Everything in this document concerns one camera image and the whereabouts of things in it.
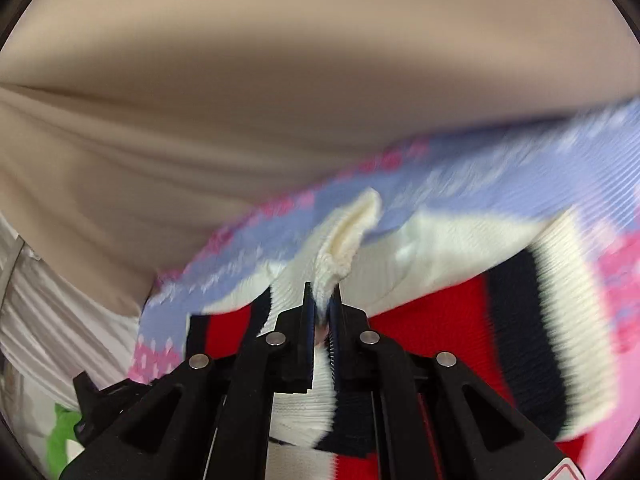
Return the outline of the white red black knit sweater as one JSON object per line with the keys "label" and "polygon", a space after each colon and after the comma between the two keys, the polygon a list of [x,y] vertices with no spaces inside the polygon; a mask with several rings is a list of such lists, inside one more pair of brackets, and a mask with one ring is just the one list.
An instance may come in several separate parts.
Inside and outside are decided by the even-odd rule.
{"label": "white red black knit sweater", "polygon": [[192,314],[186,353],[232,356],[332,286],[404,349],[457,356],[581,462],[615,408],[618,380],[600,285],[574,209],[544,220],[419,211],[374,238],[381,196],[331,212],[289,257],[270,257]]}

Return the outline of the green plush pillow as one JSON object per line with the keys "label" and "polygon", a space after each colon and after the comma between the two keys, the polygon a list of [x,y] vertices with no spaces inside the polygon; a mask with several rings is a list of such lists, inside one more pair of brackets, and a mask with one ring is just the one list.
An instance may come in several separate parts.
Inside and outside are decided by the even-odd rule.
{"label": "green plush pillow", "polygon": [[75,436],[75,426],[80,422],[81,414],[60,404],[55,404],[54,414],[54,426],[46,441],[46,463],[50,477],[58,479],[84,446]]}

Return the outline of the white satin curtain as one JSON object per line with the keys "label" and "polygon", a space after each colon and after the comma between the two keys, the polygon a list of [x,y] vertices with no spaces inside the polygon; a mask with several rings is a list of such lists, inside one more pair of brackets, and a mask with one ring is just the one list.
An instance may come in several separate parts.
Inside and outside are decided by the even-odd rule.
{"label": "white satin curtain", "polygon": [[55,405],[76,408],[73,378],[99,387],[124,379],[138,320],[104,309],[56,274],[1,221],[1,407],[41,470]]}

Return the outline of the pink floral bed sheet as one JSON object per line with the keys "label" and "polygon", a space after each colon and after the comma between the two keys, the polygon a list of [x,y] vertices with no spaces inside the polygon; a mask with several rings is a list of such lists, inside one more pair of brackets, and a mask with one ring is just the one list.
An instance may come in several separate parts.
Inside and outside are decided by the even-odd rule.
{"label": "pink floral bed sheet", "polygon": [[614,410],[589,432],[584,474],[598,478],[639,419],[639,104],[554,122],[418,139],[216,229],[146,304],[129,375],[150,382],[186,356],[192,314],[270,257],[289,257],[331,212],[381,196],[374,238],[419,211],[544,220],[574,209],[606,309],[618,380]]}

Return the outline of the beige fabric headboard cover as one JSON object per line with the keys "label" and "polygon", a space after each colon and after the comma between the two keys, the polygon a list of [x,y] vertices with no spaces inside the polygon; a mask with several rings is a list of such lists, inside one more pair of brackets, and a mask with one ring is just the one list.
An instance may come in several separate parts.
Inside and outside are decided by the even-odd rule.
{"label": "beige fabric headboard cover", "polygon": [[626,0],[1,0],[1,211],[134,314],[216,228],[416,133],[633,96]]}

